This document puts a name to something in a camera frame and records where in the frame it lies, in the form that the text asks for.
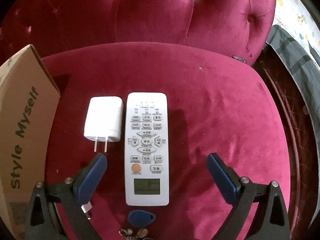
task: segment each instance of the charger prong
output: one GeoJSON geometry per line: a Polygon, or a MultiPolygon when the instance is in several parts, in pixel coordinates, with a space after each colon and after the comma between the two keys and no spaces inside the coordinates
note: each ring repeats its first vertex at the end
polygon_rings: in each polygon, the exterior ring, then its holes
{"type": "Polygon", "coordinates": [[[98,144],[98,137],[96,137],[95,141],[94,141],[94,151],[97,151],[97,144],[98,144]]]}
{"type": "Polygon", "coordinates": [[[107,144],[108,144],[108,137],[106,137],[106,141],[104,143],[104,152],[107,152],[107,144]]]}

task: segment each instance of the rfid tag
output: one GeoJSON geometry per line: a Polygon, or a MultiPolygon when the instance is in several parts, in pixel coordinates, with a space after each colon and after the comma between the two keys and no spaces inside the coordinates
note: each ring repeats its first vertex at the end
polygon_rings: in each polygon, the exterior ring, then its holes
{"type": "Polygon", "coordinates": [[[128,215],[128,222],[136,228],[144,228],[156,220],[156,215],[143,210],[132,210],[128,215]]]}

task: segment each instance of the red velvet upholstery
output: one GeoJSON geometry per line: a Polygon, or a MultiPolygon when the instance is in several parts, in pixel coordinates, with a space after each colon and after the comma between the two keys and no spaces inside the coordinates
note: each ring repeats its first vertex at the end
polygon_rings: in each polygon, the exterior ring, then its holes
{"type": "Polygon", "coordinates": [[[276,0],[17,0],[0,25],[0,61],[34,44],[41,57],[91,45],[156,41],[252,65],[276,0]]]}
{"type": "MultiPolygon", "coordinates": [[[[288,206],[284,128],[268,88],[248,65],[207,50],[149,42],[97,45],[43,60],[62,93],[49,140],[46,182],[74,176],[95,155],[94,143],[83,136],[91,97],[116,95],[126,104],[134,91],[163,92],[169,113],[170,203],[144,208],[157,215],[148,227],[150,237],[209,240],[216,233],[231,206],[206,169],[211,152],[256,183],[277,180],[288,206]]],[[[92,198],[90,221],[106,240],[122,239],[118,230],[128,226],[126,216],[135,209],[125,203],[124,142],[108,144],[108,168],[92,198]]]]}

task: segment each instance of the gray fabric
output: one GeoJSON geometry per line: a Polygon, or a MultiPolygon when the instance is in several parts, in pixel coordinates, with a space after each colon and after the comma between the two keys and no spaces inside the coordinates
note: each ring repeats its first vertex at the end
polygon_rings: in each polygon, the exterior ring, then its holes
{"type": "MultiPolygon", "coordinates": [[[[310,113],[315,133],[320,177],[320,70],[303,47],[279,25],[273,25],[267,43],[278,54],[293,77],[310,113]]],[[[318,204],[311,223],[320,210],[320,180],[318,204]]]]}
{"type": "Polygon", "coordinates": [[[310,53],[311,55],[315,58],[316,62],[318,63],[318,66],[320,66],[320,57],[318,55],[318,53],[315,51],[315,49],[310,45],[309,41],[309,49],[310,49],[310,53]]]}

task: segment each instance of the air conditioner remote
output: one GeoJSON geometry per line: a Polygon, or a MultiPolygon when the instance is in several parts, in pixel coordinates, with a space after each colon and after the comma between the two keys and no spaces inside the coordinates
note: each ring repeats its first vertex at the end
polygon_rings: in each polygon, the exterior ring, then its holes
{"type": "Polygon", "coordinates": [[[131,93],[127,99],[124,146],[125,199],[129,206],[169,203],[167,97],[131,93]]]}

